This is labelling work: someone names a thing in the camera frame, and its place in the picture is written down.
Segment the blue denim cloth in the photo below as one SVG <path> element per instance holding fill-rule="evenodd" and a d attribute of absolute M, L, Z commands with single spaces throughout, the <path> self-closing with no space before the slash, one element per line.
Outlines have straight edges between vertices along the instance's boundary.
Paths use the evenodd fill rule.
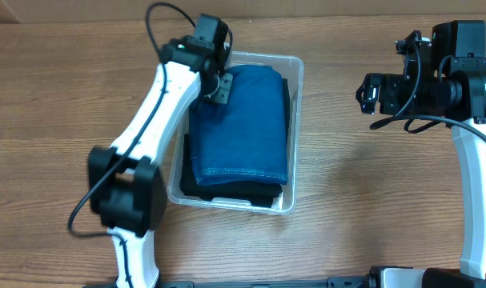
<path fill-rule="evenodd" d="M 269 66 L 242 65 L 228 103 L 203 104 L 189 115 L 190 159 L 200 186 L 229 182 L 286 185 L 283 78 Z"/>

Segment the black garment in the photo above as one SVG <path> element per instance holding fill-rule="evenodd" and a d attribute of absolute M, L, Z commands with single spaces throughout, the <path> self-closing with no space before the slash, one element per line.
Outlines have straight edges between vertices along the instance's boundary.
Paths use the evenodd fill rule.
<path fill-rule="evenodd" d="M 283 94 L 283 110 L 284 110 L 284 121 L 285 121 L 285 136 L 288 138 L 289 126 L 290 126 L 290 94 L 288 80 L 286 78 L 282 79 L 282 94 Z"/>
<path fill-rule="evenodd" d="M 224 197 L 224 196 L 200 196 L 200 199 L 207 202 L 222 202 L 227 204 L 236 204 L 241 206 L 257 206 L 264 208 L 271 208 L 274 202 L 273 197 L 264 196 L 238 196 L 238 197 Z"/>

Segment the clear plastic storage bin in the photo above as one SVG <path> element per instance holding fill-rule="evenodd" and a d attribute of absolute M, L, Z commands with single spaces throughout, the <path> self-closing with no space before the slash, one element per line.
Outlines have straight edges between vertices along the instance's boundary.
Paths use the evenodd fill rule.
<path fill-rule="evenodd" d="M 255 54 L 236 51 L 231 66 L 269 66 L 283 78 L 283 104 L 287 113 L 287 172 L 285 185 L 259 182 L 230 182 L 212 186 L 196 183 L 191 163 L 191 133 L 189 116 L 179 123 L 171 175 L 167 185 L 168 198 L 175 204 L 245 210 L 263 214 L 286 214 L 295 204 L 296 172 L 299 151 L 300 112 L 304 64 L 289 55 Z"/>

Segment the black cloth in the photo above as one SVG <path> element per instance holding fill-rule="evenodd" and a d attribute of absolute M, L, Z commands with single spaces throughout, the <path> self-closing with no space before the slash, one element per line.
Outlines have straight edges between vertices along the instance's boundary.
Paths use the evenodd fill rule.
<path fill-rule="evenodd" d="M 199 185 L 193 174 L 189 135 L 183 136 L 183 167 L 179 187 L 186 196 L 264 196 L 276 198 L 282 193 L 280 184 L 261 182 L 229 182 L 211 186 Z"/>

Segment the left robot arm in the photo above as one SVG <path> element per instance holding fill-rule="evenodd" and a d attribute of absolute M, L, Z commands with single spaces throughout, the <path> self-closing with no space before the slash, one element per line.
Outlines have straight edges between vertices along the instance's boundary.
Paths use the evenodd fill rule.
<path fill-rule="evenodd" d="M 154 226 L 163 218 L 167 193 L 159 167 L 190 105 L 228 102 L 232 75 L 225 66 L 233 36 L 220 18 L 203 14 L 192 35 L 158 50 L 154 82 L 129 126 L 109 147 L 88 156 L 89 203 L 114 244 L 115 287 L 156 287 Z"/>

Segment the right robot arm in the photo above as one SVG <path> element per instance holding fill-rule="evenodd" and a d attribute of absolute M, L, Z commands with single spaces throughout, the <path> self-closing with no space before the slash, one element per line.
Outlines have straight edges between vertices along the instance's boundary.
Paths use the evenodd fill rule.
<path fill-rule="evenodd" d="M 459 159 L 464 241 L 458 269 L 373 266 L 363 287 L 486 287 L 486 24 L 455 20 L 412 31 L 395 43 L 402 74 L 367 74 L 355 92 L 378 130 L 404 122 L 408 133 L 444 124 Z"/>

